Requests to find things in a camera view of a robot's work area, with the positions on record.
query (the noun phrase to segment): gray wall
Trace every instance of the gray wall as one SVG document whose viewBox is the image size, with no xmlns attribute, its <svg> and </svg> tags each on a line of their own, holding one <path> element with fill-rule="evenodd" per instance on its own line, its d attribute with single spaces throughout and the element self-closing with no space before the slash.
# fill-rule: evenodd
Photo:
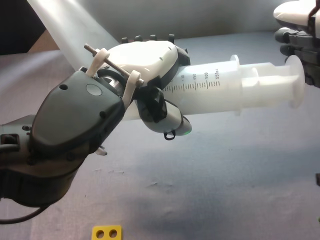
<svg viewBox="0 0 320 240">
<path fill-rule="evenodd" d="M 117 40 L 274 31 L 274 9 L 288 0 L 76 0 Z"/>
</svg>

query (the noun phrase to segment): white plastic tube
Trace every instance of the white plastic tube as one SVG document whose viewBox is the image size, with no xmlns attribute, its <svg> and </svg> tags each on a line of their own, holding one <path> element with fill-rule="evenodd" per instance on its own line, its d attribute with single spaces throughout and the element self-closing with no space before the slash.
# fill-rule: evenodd
<svg viewBox="0 0 320 240">
<path fill-rule="evenodd" d="M 230 61 L 180 67 L 163 90 L 165 99 L 183 115 L 270 107 L 289 101 L 297 108 L 303 101 L 305 74 L 300 59 L 290 56 L 284 66 L 271 63 L 240 65 L 236 55 Z M 124 119 L 137 119 L 135 104 Z"/>
</svg>

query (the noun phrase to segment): white robotic hand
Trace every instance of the white robotic hand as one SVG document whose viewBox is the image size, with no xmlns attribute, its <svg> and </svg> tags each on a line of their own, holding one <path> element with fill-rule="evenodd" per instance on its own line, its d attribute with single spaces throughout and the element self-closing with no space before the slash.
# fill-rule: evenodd
<svg viewBox="0 0 320 240">
<path fill-rule="evenodd" d="M 280 51 L 285 56 L 300 58 L 305 82 L 320 88 L 320 0 L 285 2 L 273 13 L 284 26 L 275 33 L 275 39 L 283 43 Z"/>
<path fill-rule="evenodd" d="M 174 103 L 164 99 L 162 90 L 172 81 L 180 66 L 190 65 L 190 58 L 186 50 L 174 45 L 172 34 L 169 41 L 157 41 L 155 35 L 150 39 L 142 41 L 137 36 L 129 43 L 123 38 L 121 45 L 107 51 L 107 59 L 112 64 L 104 64 L 97 75 L 107 80 L 125 100 L 130 87 L 127 73 L 140 73 L 143 85 L 135 89 L 132 97 L 139 115 L 150 130 L 163 133 L 166 140 L 172 140 L 175 136 L 190 133 L 192 126 Z"/>
</svg>

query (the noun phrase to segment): dark background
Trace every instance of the dark background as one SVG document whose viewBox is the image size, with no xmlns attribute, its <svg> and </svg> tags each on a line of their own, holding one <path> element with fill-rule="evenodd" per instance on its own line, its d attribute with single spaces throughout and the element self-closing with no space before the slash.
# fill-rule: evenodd
<svg viewBox="0 0 320 240">
<path fill-rule="evenodd" d="M 46 29 L 26 0 L 2 0 L 0 22 L 0 55 L 28 52 Z"/>
</svg>

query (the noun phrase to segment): printed number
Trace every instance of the printed number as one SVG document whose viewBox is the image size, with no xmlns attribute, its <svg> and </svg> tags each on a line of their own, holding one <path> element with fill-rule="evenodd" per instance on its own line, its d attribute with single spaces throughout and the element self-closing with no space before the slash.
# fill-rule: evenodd
<svg viewBox="0 0 320 240">
<path fill-rule="evenodd" d="M 215 69 L 215 79 L 219 79 L 219 69 Z"/>
</svg>

